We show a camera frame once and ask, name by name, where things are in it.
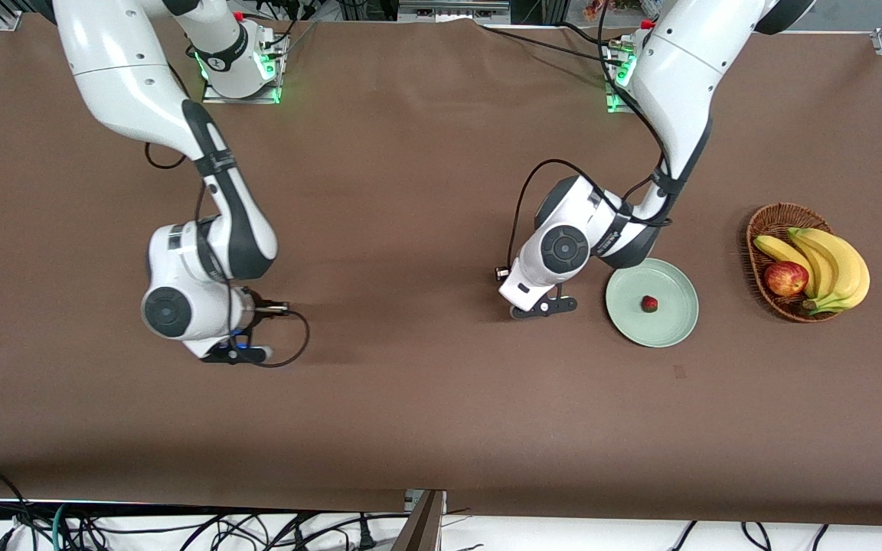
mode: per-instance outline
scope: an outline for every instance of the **strawberry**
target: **strawberry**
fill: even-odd
[[[655,299],[655,297],[651,297],[648,295],[645,295],[644,297],[642,297],[642,311],[644,311],[647,314],[651,314],[653,311],[657,311],[657,310],[658,310],[658,299]]]

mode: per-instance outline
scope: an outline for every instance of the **round plate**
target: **round plate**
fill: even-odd
[[[657,311],[642,311],[645,295],[658,299]],[[682,341],[700,316],[693,283],[676,266],[655,258],[635,268],[617,269],[605,289],[605,307],[622,334],[652,348]]]

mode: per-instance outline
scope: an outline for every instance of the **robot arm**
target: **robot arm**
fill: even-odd
[[[255,322],[250,313],[260,300],[231,289],[228,279],[262,276],[276,258],[277,240],[209,112],[175,83],[150,18],[175,15],[214,66],[217,91],[244,95],[266,82],[255,63],[259,48],[248,45],[258,25],[237,22],[224,0],[55,0],[54,10],[67,62],[91,114],[120,135],[181,151],[217,204],[216,217],[155,231],[148,250],[151,283],[142,303],[152,331],[206,357],[232,331]],[[270,352],[247,353],[265,360]]]
[[[781,31],[812,0],[673,0],[650,31],[619,48],[634,65],[617,78],[619,95],[654,129],[662,160],[645,198],[629,205],[588,178],[568,178],[547,195],[536,231],[519,250],[499,292],[528,313],[554,286],[576,276],[596,256],[613,268],[645,260],[686,185],[713,123],[714,91],[750,34]]]

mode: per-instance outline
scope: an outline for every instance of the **woven basket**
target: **woven basket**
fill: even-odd
[[[809,316],[809,313],[802,308],[802,301],[805,300],[804,295],[798,294],[791,297],[776,296],[764,285],[764,269],[770,266],[774,260],[760,252],[753,244],[753,240],[759,235],[773,235],[791,245],[792,242],[788,238],[787,231],[789,227],[814,227],[817,230],[833,233],[829,224],[822,217],[801,205],[795,205],[795,203],[774,203],[774,205],[757,210],[750,217],[750,222],[748,227],[746,227],[746,247],[748,248],[748,258],[750,259],[748,276],[749,279],[752,279],[749,285],[756,286],[757,292],[760,293],[760,296],[769,304],[771,309],[780,314],[781,317],[786,318],[786,320],[799,321],[803,324],[831,320],[831,318],[838,316],[839,313],[836,311],[823,311],[821,314]]]

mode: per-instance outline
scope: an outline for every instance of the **brown tabletop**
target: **brown tabletop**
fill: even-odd
[[[147,243],[192,216],[196,171],[150,168],[91,118],[52,25],[2,32],[0,470],[34,498],[370,510],[438,487],[477,513],[882,523],[882,57],[865,35],[752,38],[652,254],[701,301],[668,349],[609,324],[602,262],[546,320],[511,321],[491,279],[539,161],[613,191],[651,171],[657,147],[601,84],[592,60],[469,21],[320,24],[283,103],[209,106],[281,243],[253,289],[314,329],[273,372],[144,327]],[[527,235],[567,175],[535,179]],[[738,233],[777,201],[867,257],[857,311],[791,324],[750,294]],[[277,356],[301,336],[260,332]]]

